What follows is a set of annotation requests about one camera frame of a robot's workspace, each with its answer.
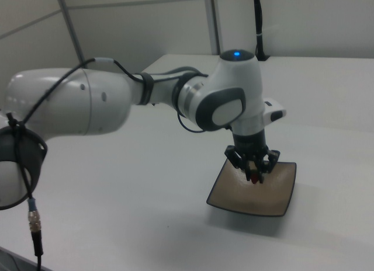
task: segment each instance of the black ring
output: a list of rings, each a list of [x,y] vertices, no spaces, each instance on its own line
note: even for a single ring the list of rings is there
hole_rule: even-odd
[[[144,89],[143,89],[143,94],[141,96],[140,103],[138,103],[138,105],[145,106],[149,103],[151,99],[151,94],[152,94],[152,90],[154,86],[154,79],[152,78],[150,74],[146,72],[141,72],[139,73],[139,75],[143,79]]]

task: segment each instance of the black cable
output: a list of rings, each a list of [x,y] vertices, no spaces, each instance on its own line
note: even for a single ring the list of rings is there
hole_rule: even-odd
[[[50,89],[47,90],[47,92],[36,102],[36,104],[33,106],[33,108],[29,111],[29,113],[26,115],[25,119],[23,119],[23,124],[26,124],[27,121],[29,121],[30,117],[34,114],[34,112],[37,110],[37,108],[52,94],[52,92],[59,86],[59,84],[64,81],[69,75],[71,75],[76,70],[80,69],[81,67],[84,67],[85,65],[89,64],[90,62],[94,62],[95,59],[91,58],[88,59],[76,67],[69,70],[66,74],[64,74]]]
[[[129,73],[124,67],[122,67],[122,65],[119,62],[117,62],[116,60],[113,60],[113,62],[117,65],[117,67],[119,67],[121,69],[121,71],[123,71],[133,81],[144,83],[144,81],[142,79],[137,78],[134,75],[132,75],[131,73]]]
[[[179,112],[177,112],[177,115],[178,115],[178,121],[179,121],[179,123],[180,123],[180,124],[182,125],[182,127],[183,127],[184,129],[186,129],[187,131],[189,131],[189,132],[191,132],[191,133],[195,133],[195,134],[197,134],[197,133],[204,133],[204,132],[205,132],[204,130],[200,130],[200,131],[191,130],[190,128],[188,128],[187,126],[185,126],[185,125],[183,124],[182,119],[181,119],[181,115],[180,115]]]
[[[36,271],[41,271],[41,256],[37,257],[37,268]]]
[[[32,194],[32,191],[31,191],[30,183],[27,180],[25,166],[23,165],[20,150],[19,150],[21,132],[22,132],[22,130],[16,130],[15,142],[14,142],[14,152],[15,152],[15,158],[16,158],[19,170],[21,171],[23,182],[25,183],[25,186],[26,186],[27,196],[28,196],[28,198],[31,199],[33,197],[33,194]]]

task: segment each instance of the cable connector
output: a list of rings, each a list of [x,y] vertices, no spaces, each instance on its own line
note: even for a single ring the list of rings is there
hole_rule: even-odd
[[[36,208],[35,199],[29,198],[27,202],[29,204],[29,225],[30,225],[31,237],[33,238],[33,242],[34,242],[35,256],[42,256],[43,246],[41,244],[40,215]]]
[[[29,225],[31,233],[39,232],[41,230],[40,215],[37,210],[29,211]]]

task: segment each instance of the brown plate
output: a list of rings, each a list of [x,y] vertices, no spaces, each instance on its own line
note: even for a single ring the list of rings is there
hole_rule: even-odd
[[[206,203],[227,211],[263,217],[282,217],[290,203],[296,163],[278,162],[263,184],[248,182],[241,169],[224,163]]]

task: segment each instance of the red object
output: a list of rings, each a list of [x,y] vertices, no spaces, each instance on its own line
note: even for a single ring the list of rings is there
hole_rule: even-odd
[[[251,181],[254,185],[258,182],[258,174],[257,173],[252,173]]]

